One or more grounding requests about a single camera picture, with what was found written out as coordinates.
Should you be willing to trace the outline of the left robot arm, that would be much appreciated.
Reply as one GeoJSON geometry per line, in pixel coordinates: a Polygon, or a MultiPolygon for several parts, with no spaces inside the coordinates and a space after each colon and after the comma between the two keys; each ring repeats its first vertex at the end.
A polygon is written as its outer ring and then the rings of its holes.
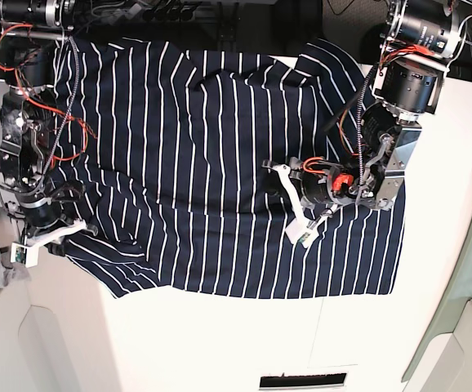
{"type": "Polygon", "coordinates": [[[316,229],[351,204],[377,211],[394,205],[421,134],[418,119],[434,113],[464,39],[454,1],[392,1],[386,24],[378,63],[334,119],[342,126],[350,109],[356,111],[358,147],[350,160],[263,162],[291,203],[292,229],[316,229]]]}

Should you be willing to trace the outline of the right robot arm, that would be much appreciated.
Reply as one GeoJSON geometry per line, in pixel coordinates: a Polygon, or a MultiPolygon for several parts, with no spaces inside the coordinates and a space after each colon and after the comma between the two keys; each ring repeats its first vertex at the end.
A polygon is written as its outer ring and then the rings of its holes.
{"type": "Polygon", "coordinates": [[[77,14],[74,1],[0,1],[0,82],[9,87],[0,109],[0,201],[19,225],[11,261],[26,266],[38,263],[41,247],[94,230],[64,210],[85,194],[84,185],[51,177],[65,161],[56,156],[63,130],[80,128],[81,150],[92,134],[72,114],[81,82],[72,35],[77,14]]]}

